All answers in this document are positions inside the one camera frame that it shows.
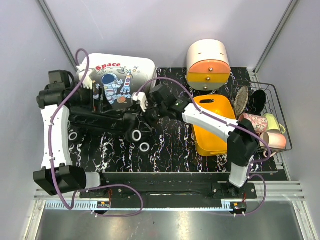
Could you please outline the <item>white black space suitcase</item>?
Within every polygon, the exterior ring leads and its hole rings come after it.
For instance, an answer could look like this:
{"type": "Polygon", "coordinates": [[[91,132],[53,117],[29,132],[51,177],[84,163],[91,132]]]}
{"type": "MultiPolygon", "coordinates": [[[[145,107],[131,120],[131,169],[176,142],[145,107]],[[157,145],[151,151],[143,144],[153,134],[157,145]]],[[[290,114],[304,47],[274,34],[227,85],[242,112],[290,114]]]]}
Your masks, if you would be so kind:
{"type": "Polygon", "coordinates": [[[157,76],[155,63],[148,58],[91,53],[81,64],[94,69],[91,75],[92,90],[101,87],[111,104],[108,112],[75,112],[70,105],[69,121],[77,132],[92,130],[122,137],[130,143],[141,145],[155,132],[152,125],[143,119],[140,106],[134,105],[132,94],[143,88],[149,94],[157,76]]]}

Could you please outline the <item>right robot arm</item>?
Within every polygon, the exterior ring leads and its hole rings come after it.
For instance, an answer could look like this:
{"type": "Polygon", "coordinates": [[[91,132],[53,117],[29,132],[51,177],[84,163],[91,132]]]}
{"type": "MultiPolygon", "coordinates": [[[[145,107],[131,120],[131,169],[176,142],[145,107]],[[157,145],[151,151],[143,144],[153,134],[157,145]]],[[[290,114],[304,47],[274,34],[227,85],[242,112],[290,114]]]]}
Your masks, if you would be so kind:
{"type": "Polygon", "coordinates": [[[192,98],[178,99],[169,94],[163,84],[152,89],[151,100],[142,91],[133,96],[137,97],[140,108],[150,123],[168,117],[198,126],[223,140],[227,144],[227,160],[231,163],[228,195],[236,199],[244,194],[249,166],[259,146],[258,136],[249,120],[237,121],[223,117],[201,107],[192,98]]]}

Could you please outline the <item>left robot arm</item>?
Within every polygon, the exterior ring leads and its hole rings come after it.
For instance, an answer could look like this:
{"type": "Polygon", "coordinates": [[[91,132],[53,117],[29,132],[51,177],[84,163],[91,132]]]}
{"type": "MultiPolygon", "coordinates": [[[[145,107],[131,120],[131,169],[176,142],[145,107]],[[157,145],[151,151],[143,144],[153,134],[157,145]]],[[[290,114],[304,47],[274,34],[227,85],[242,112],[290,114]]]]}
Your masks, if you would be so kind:
{"type": "Polygon", "coordinates": [[[69,152],[68,123],[71,104],[89,104],[89,90],[77,87],[74,76],[66,70],[48,73],[49,84],[36,101],[44,125],[44,150],[41,169],[33,173],[34,182],[50,196],[90,189],[97,198],[108,193],[101,175],[73,165],[69,152]]]}

